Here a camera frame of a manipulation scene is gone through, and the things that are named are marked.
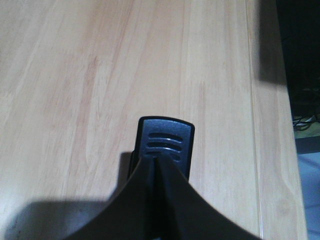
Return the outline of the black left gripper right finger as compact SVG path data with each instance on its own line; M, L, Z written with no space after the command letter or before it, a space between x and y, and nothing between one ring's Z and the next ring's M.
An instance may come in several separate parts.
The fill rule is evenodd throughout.
M163 240L256 240L210 206L166 154L156 158L157 200Z

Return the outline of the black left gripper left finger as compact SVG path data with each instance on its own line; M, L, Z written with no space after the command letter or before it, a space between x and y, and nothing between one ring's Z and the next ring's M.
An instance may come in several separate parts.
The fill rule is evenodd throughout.
M67 240L152 240L153 157L141 158L121 192L93 220Z

